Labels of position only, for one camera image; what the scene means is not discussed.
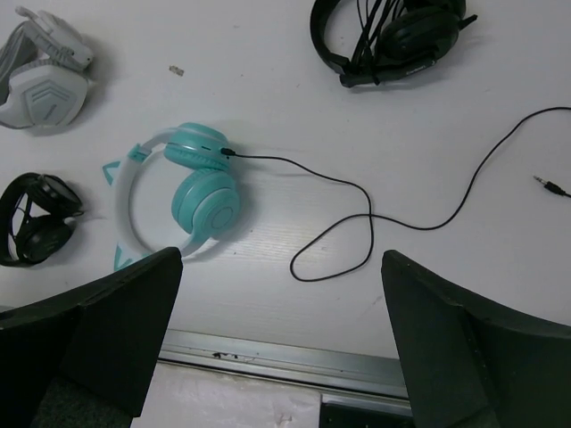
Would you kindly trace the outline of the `teal cat-ear headphones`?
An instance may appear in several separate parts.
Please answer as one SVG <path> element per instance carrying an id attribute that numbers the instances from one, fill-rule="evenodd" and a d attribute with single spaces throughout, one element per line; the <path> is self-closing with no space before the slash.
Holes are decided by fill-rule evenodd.
<path id="1" fill-rule="evenodd" d="M 214 128 L 187 122 L 158 132 L 143 144 L 135 144 L 121 160 L 102 166 L 112 191 L 112 209 L 118 243 L 113 269 L 119 271 L 151 255 L 154 250 L 139 239 L 131 223 L 131 189 L 154 149 L 163 145 L 163 156 L 192 170 L 175 191 L 171 216 L 187 238 L 179 244 L 182 258 L 198 251 L 208 240 L 228 231 L 240 211 L 240 196 L 229 174 L 228 139 Z"/>

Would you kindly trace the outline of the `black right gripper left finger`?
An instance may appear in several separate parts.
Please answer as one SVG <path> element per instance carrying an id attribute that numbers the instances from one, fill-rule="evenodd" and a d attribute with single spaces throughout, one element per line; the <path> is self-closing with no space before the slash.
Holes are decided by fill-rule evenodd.
<path id="1" fill-rule="evenodd" d="M 178 295 L 170 247 L 1 313 L 3 427 L 129 427 L 141 416 Z"/>

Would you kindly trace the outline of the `small clear plastic connector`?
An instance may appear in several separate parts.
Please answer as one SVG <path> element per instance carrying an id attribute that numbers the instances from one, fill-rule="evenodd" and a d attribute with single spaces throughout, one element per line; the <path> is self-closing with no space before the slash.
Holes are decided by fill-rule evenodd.
<path id="1" fill-rule="evenodd" d="M 185 73 L 184 70 L 180 69 L 179 67 L 175 66 L 175 65 L 170 65 L 169 66 L 169 71 L 174 73 L 177 76 L 182 77 Z"/>

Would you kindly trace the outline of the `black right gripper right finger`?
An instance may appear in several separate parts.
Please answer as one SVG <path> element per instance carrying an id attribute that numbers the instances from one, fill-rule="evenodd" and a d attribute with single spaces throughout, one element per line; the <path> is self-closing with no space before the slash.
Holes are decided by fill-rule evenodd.
<path id="1" fill-rule="evenodd" d="M 381 277 L 417 427 L 568 427 L 570 328 L 456 285 L 398 251 Z"/>

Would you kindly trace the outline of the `aluminium table edge rail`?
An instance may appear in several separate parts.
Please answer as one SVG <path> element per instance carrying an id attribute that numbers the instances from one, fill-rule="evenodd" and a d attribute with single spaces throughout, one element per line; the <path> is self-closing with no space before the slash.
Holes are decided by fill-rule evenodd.
<path id="1" fill-rule="evenodd" d="M 326 389 L 408 397 L 400 362 L 394 358 L 169 330 L 160 359 Z"/>

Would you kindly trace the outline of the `small black headphones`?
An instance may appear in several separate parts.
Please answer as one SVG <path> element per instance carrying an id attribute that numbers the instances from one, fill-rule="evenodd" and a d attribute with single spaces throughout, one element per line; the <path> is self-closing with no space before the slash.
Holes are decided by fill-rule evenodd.
<path id="1" fill-rule="evenodd" d="M 46 261 L 73 234 L 66 220 L 83 213 L 79 196 L 57 176 L 16 177 L 1 196 L 1 265 L 24 268 Z"/>

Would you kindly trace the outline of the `large black headset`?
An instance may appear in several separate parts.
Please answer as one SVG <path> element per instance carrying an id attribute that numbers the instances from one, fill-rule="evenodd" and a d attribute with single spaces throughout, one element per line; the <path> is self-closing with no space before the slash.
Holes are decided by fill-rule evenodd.
<path id="1" fill-rule="evenodd" d="M 465 1 L 358 1 L 361 33 L 350 57 L 326 43 L 337 1 L 321 0 L 310 13 L 310 36 L 320 59 L 346 88 L 407 78 L 434 66 L 477 20 Z"/>

